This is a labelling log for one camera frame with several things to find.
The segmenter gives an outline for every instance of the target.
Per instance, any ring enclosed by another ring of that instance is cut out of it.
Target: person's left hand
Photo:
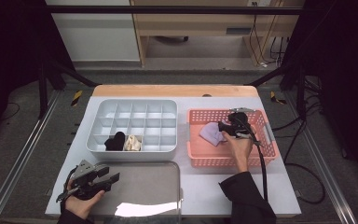
[[[68,190],[71,189],[71,185],[72,181],[69,181],[67,187]],[[86,201],[80,200],[77,197],[71,195],[68,199],[66,199],[65,209],[77,215],[78,217],[87,219],[92,206],[100,201],[104,194],[104,190],[100,190],[94,197]]]

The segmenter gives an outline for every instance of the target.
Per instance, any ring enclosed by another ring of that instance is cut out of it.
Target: white compartment tray
[[[109,161],[168,161],[177,143],[177,103],[172,100],[102,101],[93,121],[87,148]],[[105,141],[123,132],[135,135],[140,151],[106,151]]]

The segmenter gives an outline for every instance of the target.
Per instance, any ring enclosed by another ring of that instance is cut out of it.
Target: hand
[[[235,138],[228,133],[222,131],[222,135],[230,144],[231,154],[237,165],[238,171],[249,171],[248,159],[253,147],[253,140],[251,138]]]
[[[67,187],[68,190],[71,189],[71,185],[72,181],[69,181]],[[100,190],[93,198],[86,201],[80,200],[77,197],[71,195],[68,199],[66,199],[65,209],[77,215],[78,217],[87,219],[92,206],[100,201],[103,195],[104,190]]]

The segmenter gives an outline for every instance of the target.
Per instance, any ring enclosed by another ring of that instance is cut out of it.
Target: black sleeve
[[[249,172],[231,176],[222,183],[220,188],[232,201],[231,224],[272,224],[276,216],[265,201]]]
[[[57,224],[90,224],[90,223],[92,222],[89,222],[88,220],[78,217],[77,215],[65,209],[61,214]]]

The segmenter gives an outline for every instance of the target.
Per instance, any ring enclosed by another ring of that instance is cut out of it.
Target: pink basket
[[[187,122],[190,127],[190,138],[187,141],[187,153],[193,167],[233,166],[229,145],[220,142],[217,147],[200,136],[201,129],[210,122],[227,120],[232,111],[228,109],[190,109],[187,111]],[[261,152],[265,164],[269,164],[279,156],[278,146],[269,126],[267,115],[262,110],[246,112],[248,122],[256,130],[256,138],[261,142]],[[250,166],[260,166],[257,147],[254,146],[248,160]]]

